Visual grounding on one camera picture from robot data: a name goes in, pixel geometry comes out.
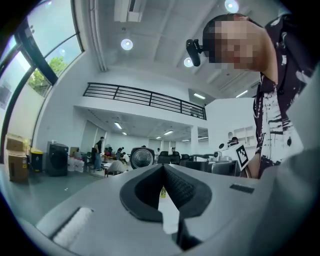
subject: black hair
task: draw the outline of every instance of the black hair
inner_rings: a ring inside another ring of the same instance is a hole
[[[202,33],[202,49],[204,51],[204,55],[209,58],[210,63],[220,63],[221,61],[216,59],[215,57],[215,30],[216,30],[216,22],[224,22],[224,21],[234,21],[234,16],[239,15],[243,17],[247,17],[240,13],[227,13],[222,14],[217,17],[214,17],[211,19],[204,27],[203,33]],[[248,21],[257,25],[260,28],[263,28],[260,24],[256,23],[252,19],[248,17]]]

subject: gray floor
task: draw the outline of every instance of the gray floor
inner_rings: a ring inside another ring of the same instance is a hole
[[[68,172],[67,176],[50,177],[45,173],[29,173],[28,182],[16,183],[0,164],[0,191],[16,216],[35,225],[53,207],[84,188],[100,180],[87,172]]]

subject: recessed ceiling light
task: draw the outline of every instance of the recessed ceiling light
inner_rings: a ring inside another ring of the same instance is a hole
[[[198,97],[201,100],[205,100],[206,99],[206,97],[203,97],[203,96],[199,95],[198,93],[195,93],[194,96]]]
[[[168,134],[172,134],[174,131],[173,130],[170,130],[170,131],[167,131],[165,134],[163,135],[168,135]]]
[[[236,98],[238,98],[238,97],[240,97],[240,96],[242,96],[242,95],[246,94],[247,92],[248,92],[248,90],[245,90],[244,92],[240,93],[238,96],[235,96],[235,97],[236,97]]]
[[[133,46],[134,46],[134,44],[132,43],[132,41],[130,39],[126,38],[121,41],[121,47],[126,51],[131,50]]]
[[[122,128],[121,128],[121,126],[120,126],[120,124],[118,124],[117,122],[114,122],[114,124],[115,124],[119,129],[121,129],[121,130],[122,130]]]
[[[194,65],[194,64],[192,63],[192,60],[191,60],[190,57],[185,58],[183,64],[184,64],[187,68],[190,68],[190,67],[192,67],[192,66]]]
[[[235,0],[225,0],[224,7],[229,13],[235,14],[239,11],[239,5]]]

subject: black metal railing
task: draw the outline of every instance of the black metal railing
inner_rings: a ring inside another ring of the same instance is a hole
[[[83,96],[130,102],[207,120],[204,107],[182,99],[134,87],[88,82]]]

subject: tree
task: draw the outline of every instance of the tree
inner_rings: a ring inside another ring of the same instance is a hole
[[[64,57],[55,57],[50,60],[49,66],[52,68],[53,72],[58,76],[65,68],[68,66],[64,62]],[[49,83],[45,77],[36,69],[33,74],[29,77],[27,84],[31,86],[38,94],[44,96],[47,92]]]

